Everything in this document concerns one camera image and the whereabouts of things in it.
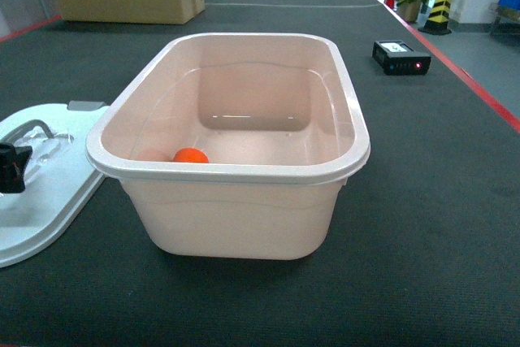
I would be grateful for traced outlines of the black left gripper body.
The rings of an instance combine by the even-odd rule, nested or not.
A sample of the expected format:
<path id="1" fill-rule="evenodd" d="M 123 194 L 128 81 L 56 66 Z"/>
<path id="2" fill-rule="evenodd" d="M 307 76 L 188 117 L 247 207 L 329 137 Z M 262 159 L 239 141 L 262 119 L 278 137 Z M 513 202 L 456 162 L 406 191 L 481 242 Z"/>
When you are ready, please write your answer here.
<path id="1" fill-rule="evenodd" d="M 1 144 L 1 193 L 22 193 L 24 173 L 33 154 L 31 146 Z"/>

